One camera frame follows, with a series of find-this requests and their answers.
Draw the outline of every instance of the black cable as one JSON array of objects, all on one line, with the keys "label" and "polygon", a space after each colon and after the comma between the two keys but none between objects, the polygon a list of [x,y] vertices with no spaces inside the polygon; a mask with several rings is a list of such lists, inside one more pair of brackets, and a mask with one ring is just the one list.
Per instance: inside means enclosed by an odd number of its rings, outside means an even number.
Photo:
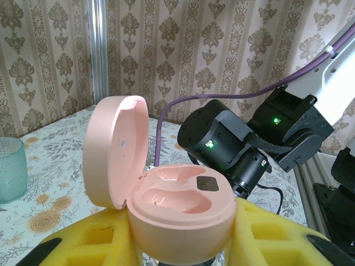
[{"label": "black cable", "polygon": [[276,214],[280,214],[281,211],[281,207],[282,207],[282,201],[283,201],[283,193],[282,190],[279,189],[278,187],[265,187],[259,183],[256,184],[259,188],[262,188],[263,190],[275,190],[280,194],[280,206],[278,207],[278,210],[276,212]]}]

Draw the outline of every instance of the pink case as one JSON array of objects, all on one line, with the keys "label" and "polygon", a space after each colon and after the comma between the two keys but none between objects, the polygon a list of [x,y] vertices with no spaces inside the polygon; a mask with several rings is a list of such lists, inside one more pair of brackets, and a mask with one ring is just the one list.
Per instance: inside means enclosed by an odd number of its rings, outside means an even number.
[{"label": "pink case", "polygon": [[[172,265],[207,261],[230,237],[234,193],[222,174],[203,166],[162,165],[143,173],[148,141],[144,98],[103,99],[85,137],[87,194],[98,206],[127,206],[133,237],[153,258]],[[215,179],[218,190],[198,189],[199,176]]]}]

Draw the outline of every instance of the green led light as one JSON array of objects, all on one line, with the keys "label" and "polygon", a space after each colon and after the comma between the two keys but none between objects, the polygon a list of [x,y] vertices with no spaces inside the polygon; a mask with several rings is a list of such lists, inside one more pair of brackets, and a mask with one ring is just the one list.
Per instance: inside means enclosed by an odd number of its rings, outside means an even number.
[{"label": "green led light", "polygon": [[208,148],[213,148],[213,146],[214,146],[215,144],[213,143],[213,141],[209,140],[205,145],[206,145],[206,147],[208,147]]},{"label": "green led light", "polygon": [[279,119],[277,117],[273,119],[273,123],[276,125],[278,125],[278,123],[280,123],[280,122],[281,122],[281,119]]}]

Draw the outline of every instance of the yellow foam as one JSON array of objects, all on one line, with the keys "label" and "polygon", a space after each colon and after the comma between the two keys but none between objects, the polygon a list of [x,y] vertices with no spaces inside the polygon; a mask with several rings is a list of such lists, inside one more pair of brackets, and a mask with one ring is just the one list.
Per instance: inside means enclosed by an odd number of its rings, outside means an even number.
[{"label": "yellow foam", "polygon": [[[226,266],[331,266],[305,238],[318,232],[237,198],[234,232],[225,248]],[[130,235],[126,208],[105,209],[45,240],[61,243],[41,266],[139,266],[142,252]]]},{"label": "yellow foam", "polygon": [[332,266],[305,238],[322,234],[237,199],[232,238],[225,248],[226,266]]}]

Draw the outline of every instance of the open case lid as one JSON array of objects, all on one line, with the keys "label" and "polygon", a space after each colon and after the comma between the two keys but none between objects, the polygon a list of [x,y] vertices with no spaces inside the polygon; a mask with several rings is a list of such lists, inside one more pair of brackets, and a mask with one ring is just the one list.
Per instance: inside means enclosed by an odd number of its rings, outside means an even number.
[{"label": "open case lid", "polygon": [[149,117],[141,96],[111,96],[94,109],[88,125],[83,176],[95,205],[122,209],[143,172]]}]

